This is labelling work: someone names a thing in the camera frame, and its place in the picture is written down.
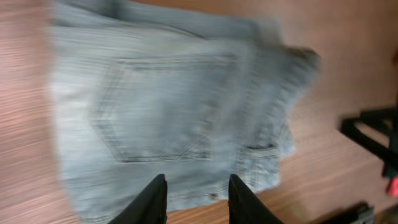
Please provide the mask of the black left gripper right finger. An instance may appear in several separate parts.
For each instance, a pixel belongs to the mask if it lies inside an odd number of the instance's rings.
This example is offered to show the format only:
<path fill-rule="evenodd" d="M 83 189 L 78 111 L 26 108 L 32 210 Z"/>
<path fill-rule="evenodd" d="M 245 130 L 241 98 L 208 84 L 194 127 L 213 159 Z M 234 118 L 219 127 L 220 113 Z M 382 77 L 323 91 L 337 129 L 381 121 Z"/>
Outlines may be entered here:
<path fill-rule="evenodd" d="M 236 174 L 228 185 L 229 224 L 283 224 Z"/>

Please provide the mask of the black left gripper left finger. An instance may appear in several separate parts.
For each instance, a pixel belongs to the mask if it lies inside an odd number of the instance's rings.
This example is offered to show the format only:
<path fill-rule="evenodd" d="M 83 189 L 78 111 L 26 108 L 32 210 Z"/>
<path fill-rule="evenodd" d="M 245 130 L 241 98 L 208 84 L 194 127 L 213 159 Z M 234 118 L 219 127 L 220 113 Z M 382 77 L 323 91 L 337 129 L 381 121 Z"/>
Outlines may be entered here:
<path fill-rule="evenodd" d="M 166 224 L 167 181 L 157 175 L 109 224 Z"/>

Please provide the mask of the light blue denim shorts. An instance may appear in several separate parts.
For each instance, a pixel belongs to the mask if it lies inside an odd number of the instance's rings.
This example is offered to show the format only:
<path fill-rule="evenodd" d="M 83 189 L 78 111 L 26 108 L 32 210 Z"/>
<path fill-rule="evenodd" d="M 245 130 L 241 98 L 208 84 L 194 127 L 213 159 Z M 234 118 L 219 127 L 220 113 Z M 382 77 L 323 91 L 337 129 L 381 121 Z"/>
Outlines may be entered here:
<path fill-rule="evenodd" d="M 215 203 L 237 174 L 279 184 L 288 118 L 319 56 L 252 21 L 133 1 L 54 1 L 60 178 L 83 223 L 108 223 L 158 174 L 169 210 Z"/>

